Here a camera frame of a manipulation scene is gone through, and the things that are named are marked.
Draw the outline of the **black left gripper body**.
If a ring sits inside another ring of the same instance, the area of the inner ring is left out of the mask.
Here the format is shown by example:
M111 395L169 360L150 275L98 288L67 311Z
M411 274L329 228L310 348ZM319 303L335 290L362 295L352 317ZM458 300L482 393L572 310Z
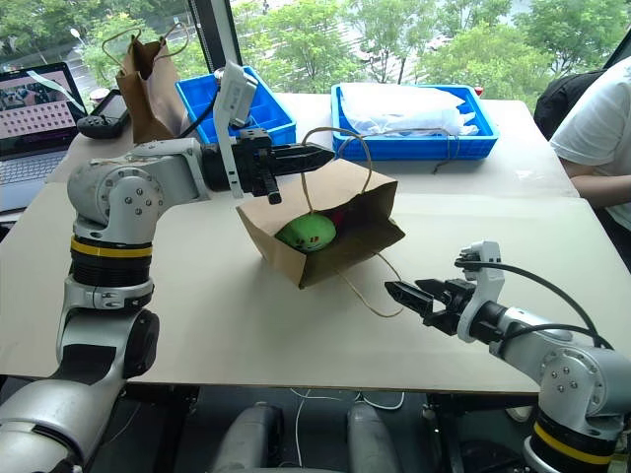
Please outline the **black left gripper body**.
M282 197L271 171L272 141L262 128L243 130L232 148L243 192L266 196L271 205Z

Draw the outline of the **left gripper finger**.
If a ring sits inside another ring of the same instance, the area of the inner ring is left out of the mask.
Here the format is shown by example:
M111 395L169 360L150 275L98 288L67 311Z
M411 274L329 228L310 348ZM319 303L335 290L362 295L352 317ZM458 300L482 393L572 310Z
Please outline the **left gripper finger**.
M318 144L284 144L271 148L276 159L314 159L316 161L330 161L335 153Z
M271 166L272 174L295 174L319 169L327 161L309 160L276 160Z

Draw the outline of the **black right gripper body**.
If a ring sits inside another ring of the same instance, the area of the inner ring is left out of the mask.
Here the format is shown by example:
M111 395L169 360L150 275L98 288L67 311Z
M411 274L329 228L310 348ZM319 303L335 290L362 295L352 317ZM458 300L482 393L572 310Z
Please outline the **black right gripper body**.
M454 336L457 331L459 319L472 299L476 286L462 279L450 279L446 283L446 295L442 296L445 308L439 310L442 314L429 320L424 320L426 326L434 327L441 332Z

